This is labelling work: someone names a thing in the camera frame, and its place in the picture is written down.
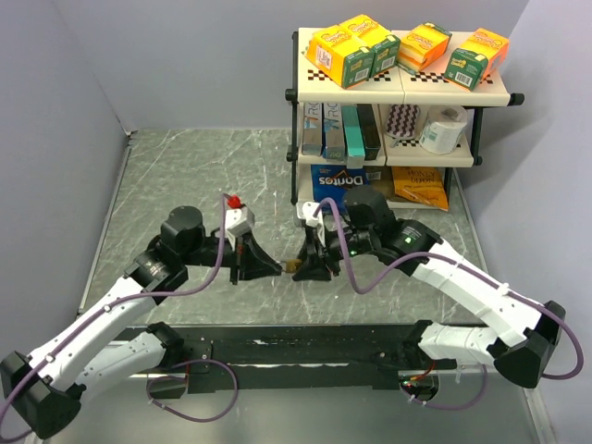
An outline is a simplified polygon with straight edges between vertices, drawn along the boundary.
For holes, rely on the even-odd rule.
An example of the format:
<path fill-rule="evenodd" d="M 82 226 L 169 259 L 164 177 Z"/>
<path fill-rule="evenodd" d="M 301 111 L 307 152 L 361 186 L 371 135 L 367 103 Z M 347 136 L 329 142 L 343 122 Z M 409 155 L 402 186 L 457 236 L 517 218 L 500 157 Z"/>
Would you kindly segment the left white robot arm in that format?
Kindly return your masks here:
<path fill-rule="evenodd" d="M 110 290 L 69 327 L 28 353 L 11 352 L 1 363 L 6 405 L 13 408 L 37 438 L 65 429 L 93 395 L 126 377 L 152 368 L 177 369 L 184 340 L 164 322 L 151 324 L 134 339 L 112 348 L 133 320 L 165 299 L 183 295 L 189 267 L 210 273 L 205 290 L 223 267 L 233 284 L 278 276 L 281 267 L 257 243 L 254 214 L 243 203 L 222 206 L 220 227 L 207 233 L 201 211 L 193 206 L 172 210 L 159 234 L 138 254 Z"/>

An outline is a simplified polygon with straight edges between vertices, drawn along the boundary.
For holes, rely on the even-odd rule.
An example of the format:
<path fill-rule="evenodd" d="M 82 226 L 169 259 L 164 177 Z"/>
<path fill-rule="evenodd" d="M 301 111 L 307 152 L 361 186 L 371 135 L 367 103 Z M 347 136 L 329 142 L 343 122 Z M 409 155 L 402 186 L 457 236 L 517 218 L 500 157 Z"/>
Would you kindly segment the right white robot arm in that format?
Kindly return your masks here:
<path fill-rule="evenodd" d="M 304 202 L 296 206 L 305 228 L 294 280 L 329 281 L 341 270 L 352 271 L 351 259 L 370 254 L 405 275 L 442 291 L 483 322 L 482 327 L 453 327 L 421 322 L 404 345 L 405 361 L 425 368 L 432 361 L 492 365 L 513 384 L 533 389 L 561 335 L 564 308 L 536 302 L 514 292 L 463 258 L 423 223 L 395 216 L 385 197 L 368 185 L 344 196 L 346 216 L 325 227 L 325 209 L 336 203 Z"/>

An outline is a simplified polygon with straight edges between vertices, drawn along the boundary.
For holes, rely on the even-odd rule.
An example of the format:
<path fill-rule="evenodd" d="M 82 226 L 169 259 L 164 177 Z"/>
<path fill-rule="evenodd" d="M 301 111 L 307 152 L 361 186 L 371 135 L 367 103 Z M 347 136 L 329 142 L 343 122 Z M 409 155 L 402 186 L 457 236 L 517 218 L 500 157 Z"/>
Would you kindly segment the small brass padlock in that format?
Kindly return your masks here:
<path fill-rule="evenodd" d="M 302 260 L 300 259 L 288 259 L 288 260 L 281 260 L 279 262 L 281 265 L 282 271 L 288 274 L 294 274 L 299 271 L 302 267 Z"/>

